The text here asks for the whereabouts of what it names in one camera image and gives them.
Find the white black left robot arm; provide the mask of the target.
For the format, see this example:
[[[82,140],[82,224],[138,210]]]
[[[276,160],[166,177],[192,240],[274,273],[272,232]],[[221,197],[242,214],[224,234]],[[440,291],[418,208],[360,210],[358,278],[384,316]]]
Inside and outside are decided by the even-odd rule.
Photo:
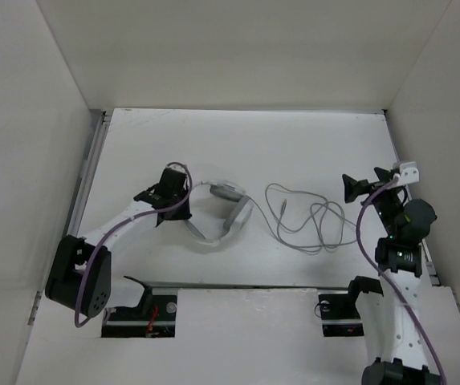
[[[139,192],[129,206],[98,229],[63,237],[45,285],[46,297],[74,311],[77,328],[106,309],[124,307],[134,318],[153,306],[148,287],[135,278],[114,278],[112,262],[165,221],[191,217],[193,179],[186,165],[171,162],[160,180]]]

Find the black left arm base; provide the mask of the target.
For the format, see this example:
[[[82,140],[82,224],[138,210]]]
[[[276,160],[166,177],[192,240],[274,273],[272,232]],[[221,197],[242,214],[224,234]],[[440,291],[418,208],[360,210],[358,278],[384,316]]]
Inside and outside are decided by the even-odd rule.
[[[137,307],[110,309],[103,320],[101,338],[174,338],[178,290],[146,290]]]

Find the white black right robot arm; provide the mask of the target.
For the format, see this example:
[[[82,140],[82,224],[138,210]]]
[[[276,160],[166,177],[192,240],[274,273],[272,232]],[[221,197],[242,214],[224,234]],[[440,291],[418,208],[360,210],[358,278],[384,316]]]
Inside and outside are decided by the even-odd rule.
[[[423,275],[422,242],[438,216],[422,199],[399,196],[419,181],[416,163],[375,168],[377,180],[343,175],[344,200],[364,197],[356,220],[356,242],[376,278],[357,276],[344,296],[346,310],[360,316],[369,364],[363,384],[445,384],[438,354],[419,319],[418,291]],[[369,255],[362,241],[365,212],[374,208],[386,235]]]

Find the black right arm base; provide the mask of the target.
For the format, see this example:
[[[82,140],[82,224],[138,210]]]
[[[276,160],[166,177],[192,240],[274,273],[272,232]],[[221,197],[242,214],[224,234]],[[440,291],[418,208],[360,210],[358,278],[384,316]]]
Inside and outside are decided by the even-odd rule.
[[[314,313],[321,320],[325,338],[364,336],[360,316],[356,308],[349,304],[348,295],[342,290],[320,291]]]

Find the white grey headphones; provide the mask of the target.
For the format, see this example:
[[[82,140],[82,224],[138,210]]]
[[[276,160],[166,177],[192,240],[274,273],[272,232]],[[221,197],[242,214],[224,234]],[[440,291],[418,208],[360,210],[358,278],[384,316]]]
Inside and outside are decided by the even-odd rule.
[[[241,185],[203,175],[193,178],[189,204],[191,217],[184,221],[185,247],[201,254],[233,246],[254,212],[254,203]]]

